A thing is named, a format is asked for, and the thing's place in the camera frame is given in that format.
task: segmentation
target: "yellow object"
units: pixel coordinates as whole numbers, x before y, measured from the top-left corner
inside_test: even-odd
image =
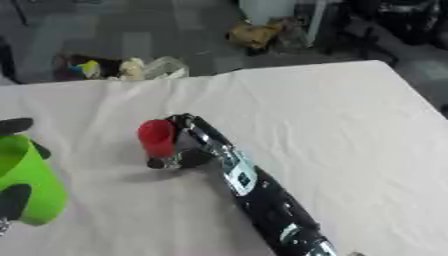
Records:
[[[88,79],[95,79],[101,77],[100,64],[94,60],[90,60],[84,64],[79,64],[77,66],[81,68],[82,73]]]
[[[247,22],[241,22],[230,29],[229,41],[255,50],[266,48],[269,42],[282,30],[281,23],[266,26],[254,26]]]

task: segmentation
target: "table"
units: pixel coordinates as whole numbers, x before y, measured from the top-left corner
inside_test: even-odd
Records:
[[[448,125],[384,63],[8,86],[0,102],[1,119],[35,118],[70,196],[46,226],[15,223],[2,255],[269,255],[217,170],[145,167],[139,124],[184,112],[274,175],[340,255],[446,253]]]

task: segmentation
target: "desk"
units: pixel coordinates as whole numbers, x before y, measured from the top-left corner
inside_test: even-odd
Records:
[[[139,124],[184,112],[275,176],[340,255],[446,253],[448,122],[383,63],[5,86],[0,104],[35,119],[69,194],[50,224],[15,223],[2,255],[269,255],[218,171],[145,167]]]

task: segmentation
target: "chair leg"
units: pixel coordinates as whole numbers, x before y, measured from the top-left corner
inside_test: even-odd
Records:
[[[11,0],[11,4],[14,6],[14,9],[16,9],[16,12],[19,15],[20,21],[22,21],[22,24],[27,27],[28,19],[26,18],[25,13],[23,12],[23,9],[20,6],[19,2],[17,2],[17,0]]]
[[[17,79],[11,46],[2,36],[0,36],[0,65],[3,76],[17,84],[22,84],[22,82]]]

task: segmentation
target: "clutter on floor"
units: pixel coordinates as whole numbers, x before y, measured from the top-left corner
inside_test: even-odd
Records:
[[[254,56],[268,52],[282,29],[280,22],[265,26],[240,22],[230,29],[226,38],[231,43],[244,47],[248,56]]]
[[[139,58],[113,60],[80,54],[59,54],[54,60],[56,81],[84,79],[143,81],[188,76],[188,66],[181,60],[168,56],[147,64]]]

